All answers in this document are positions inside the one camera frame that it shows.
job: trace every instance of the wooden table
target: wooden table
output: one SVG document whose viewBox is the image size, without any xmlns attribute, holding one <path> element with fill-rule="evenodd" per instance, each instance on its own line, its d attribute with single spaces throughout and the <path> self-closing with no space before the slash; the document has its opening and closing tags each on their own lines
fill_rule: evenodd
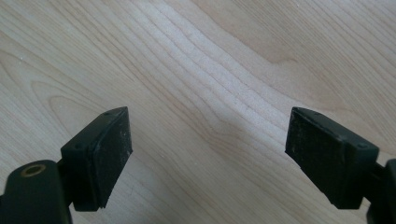
<svg viewBox="0 0 396 224">
<path fill-rule="evenodd" d="M 396 2 L 2 0 L 0 190 L 127 105 L 134 153 L 75 223 L 365 223 L 285 153 L 293 106 L 396 157 Z"/>
</svg>

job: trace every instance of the light wood grain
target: light wood grain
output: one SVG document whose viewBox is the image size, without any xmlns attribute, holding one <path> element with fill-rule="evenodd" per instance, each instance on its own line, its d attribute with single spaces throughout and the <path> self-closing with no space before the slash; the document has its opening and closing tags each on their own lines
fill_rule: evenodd
<svg viewBox="0 0 396 224">
<path fill-rule="evenodd" d="M 127 105 L 134 153 L 75 223 L 365 223 L 284 145 L 298 105 L 396 157 L 395 21 L 385 0 L 3 0 L 0 190 Z"/>
</svg>

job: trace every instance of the wooden surface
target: wooden surface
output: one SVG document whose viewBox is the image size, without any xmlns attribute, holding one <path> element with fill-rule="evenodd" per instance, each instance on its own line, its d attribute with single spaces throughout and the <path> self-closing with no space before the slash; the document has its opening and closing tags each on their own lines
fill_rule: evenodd
<svg viewBox="0 0 396 224">
<path fill-rule="evenodd" d="M 75 223 L 365 223 L 284 146 L 298 105 L 396 157 L 395 21 L 391 0 L 3 0 L 0 190 L 127 105 L 134 153 Z"/>
</svg>

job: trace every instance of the black clamp jaw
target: black clamp jaw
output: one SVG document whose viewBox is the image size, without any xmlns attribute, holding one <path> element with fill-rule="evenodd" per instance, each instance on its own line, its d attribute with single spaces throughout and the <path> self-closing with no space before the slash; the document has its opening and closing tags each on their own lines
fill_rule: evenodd
<svg viewBox="0 0 396 224">
<path fill-rule="evenodd" d="M 72 223 L 76 211 L 106 207 L 132 153 L 128 108 L 103 113 L 61 148 L 62 159 L 13 171 L 0 197 L 0 223 Z"/>
<path fill-rule="evenodd" d="M 286 153 L 338 209 L 370 202 L 369 224 L 396 224 L 396 160 L 376 163 L 379 149 L 318 112 L 291 110 Z"/>
</svg>

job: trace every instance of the gold metal ring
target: gold metal ring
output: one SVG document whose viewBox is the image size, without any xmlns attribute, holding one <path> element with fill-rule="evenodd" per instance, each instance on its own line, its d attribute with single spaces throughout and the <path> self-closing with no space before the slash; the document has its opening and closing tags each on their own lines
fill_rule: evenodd
<svg viewBox="0 0 396 224">
<path fill-rule="evenodd" d="M 34 175 L 38 175 L 46 169 L 46 165 L 43 164 L 34 164 L 24 168 L 21 172 L 21 176 L 30 177 Z"/>
</svg>

